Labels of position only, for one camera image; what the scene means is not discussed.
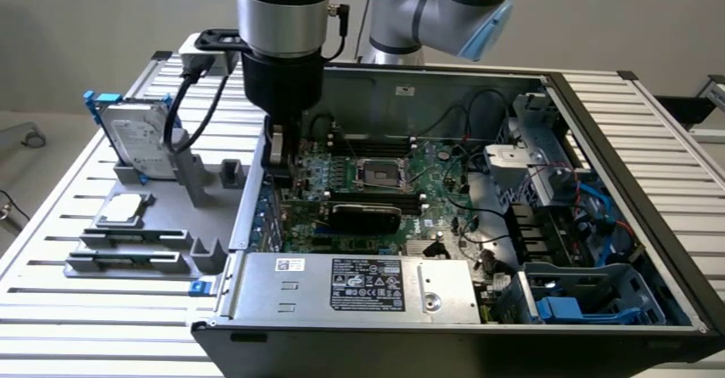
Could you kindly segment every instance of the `gray floor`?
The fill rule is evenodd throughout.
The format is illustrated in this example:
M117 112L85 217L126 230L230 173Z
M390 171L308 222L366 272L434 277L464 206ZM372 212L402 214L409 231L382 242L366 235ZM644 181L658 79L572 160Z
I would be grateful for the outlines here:
M20 144L0 150L0 189L10 194L28 215L33 215L97 127L88 115L0 111L0 128L25 121L40 125L48 144L36 150ZM0 256L13 239L0 229Z

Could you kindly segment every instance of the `connector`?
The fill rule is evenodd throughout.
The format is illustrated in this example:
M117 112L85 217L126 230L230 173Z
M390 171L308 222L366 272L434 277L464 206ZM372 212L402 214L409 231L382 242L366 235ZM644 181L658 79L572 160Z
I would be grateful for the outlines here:
M238 63L238 52L206 51L196 48L200 33L193 33L178 48L185 74L198 76L229 76Z

